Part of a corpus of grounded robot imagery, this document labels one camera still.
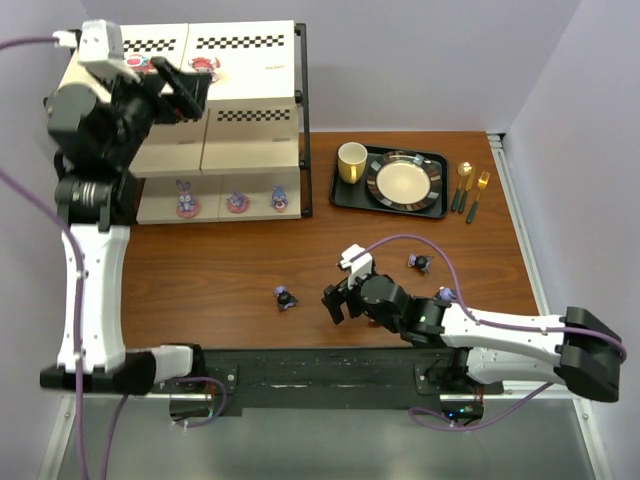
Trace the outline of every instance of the dinner plate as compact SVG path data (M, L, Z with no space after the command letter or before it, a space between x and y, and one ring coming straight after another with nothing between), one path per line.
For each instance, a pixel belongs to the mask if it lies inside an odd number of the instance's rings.
M442 176L418 153L387 152L367 169L367 188L381 204L414 212L432 205L442 193Z

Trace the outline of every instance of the wooden table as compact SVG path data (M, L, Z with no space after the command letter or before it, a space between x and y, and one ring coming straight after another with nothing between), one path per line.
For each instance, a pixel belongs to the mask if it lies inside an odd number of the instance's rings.
M335 154L348 141L443 154L450 164L450 198L458 182L458 163L469 161L479 171L490 171L473 224L465 223L466 212L425 220L331 205ZM364 317L334 326L320 303L324 288L344 278L335 266L343 250L397 233L423 235L443 247L458 270L470 306L536 313L486 134L316 133L312 168L312 218L133 227L122 296L127 346L167 342L195 342L208 348L402 345L385 329L369 328ZM472 200L467 202L467 212ZM442 259L434 260L431 273L423 276L407 267L410 252L431 254L415 241L396 241L374 252L378 271L391 275L413 294L433 295L441 285L451 285ZM273 294L281 284L299 300L297 307L282 313Z

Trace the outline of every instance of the small figurine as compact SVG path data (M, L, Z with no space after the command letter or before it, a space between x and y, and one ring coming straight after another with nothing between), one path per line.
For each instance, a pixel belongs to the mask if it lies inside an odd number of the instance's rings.
M191 182L176 180L176 185L180 189L176 213L180 218L188 219L195 217L200 213L200 204L196 201L194 196L191 195Z
M447 287L440 287L438 293L436 293L436 300L441 300L443 302L454 302L458 298L458 294L455 290L452 290Z
M153 65L151 65L149 57L145 57L144 55L140 55L139 53L129 55L126 63L129 68L136 72L153 73L156 70Z
M433 257L425 257L423 255L415 256L413 253L409 255L409 266L417 268L423 273L429 273L429 267L432 261Z
M271 206L275 208L276 212L282 213L287 209L289 200L287 200L287 194L284 192L283 185L274 185L273 193L271 194Z
M287 308L291 308L295 306L296 303L298 303L296 297L291 295L287 291L287 287L285 287L284 285L280 285L274 290L273 293L275 293L276 298L278 299L278 308L281 312L284 312Z
M196 72L209 72L211 74L211 83L215 83L220 79L220 75L216 73L216 68L220 68L220 60L217 57L211 59L205 57L196 57L189 60L189 66Z
M249 197L235 190L233 190L233 194L227 198L227 210L231 213L246 212L250 204Z

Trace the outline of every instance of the black tray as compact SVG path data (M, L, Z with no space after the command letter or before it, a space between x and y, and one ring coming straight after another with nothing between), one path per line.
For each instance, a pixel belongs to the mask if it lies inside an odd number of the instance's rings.
M360 210L372 210L376 212L397 213L400 215L410 215L412 217L424 217L424 218L443 218L449 211L448 204L448 190L449 190L449 162L442 155L432 152L422 152L419 150L408 150L406 148L395 147L381 147L377 145L365 145L369 156L367 158L367 168L371 165L375 159L387 152L395 152L402 150L403 152L419 153L428 160L434 162L436 168L440 170L442 176L442 192L440 198L423 210L416 212L403 212L400 210L394 210L385 205L382 205L376 200L369 189L367 188L367 172L360 177L354 184L343 182L338 173L338 154L336 153L336 166L333 170L333 177L331 178L331 190L329 198L331 201L339 206L346 208L358 208Z

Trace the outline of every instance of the checkered pattern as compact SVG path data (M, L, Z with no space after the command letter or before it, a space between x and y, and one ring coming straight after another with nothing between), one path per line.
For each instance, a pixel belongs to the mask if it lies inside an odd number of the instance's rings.
M198 37L196 49L213 50L214 48L261 48L282 47L284 34L282 35L257 35L255 37Z
M124 53L171 52L176 47L175 38L157 40L125 40L122 42Z
M277 122L278 120L290 120L291 110L220 110L219 122Z

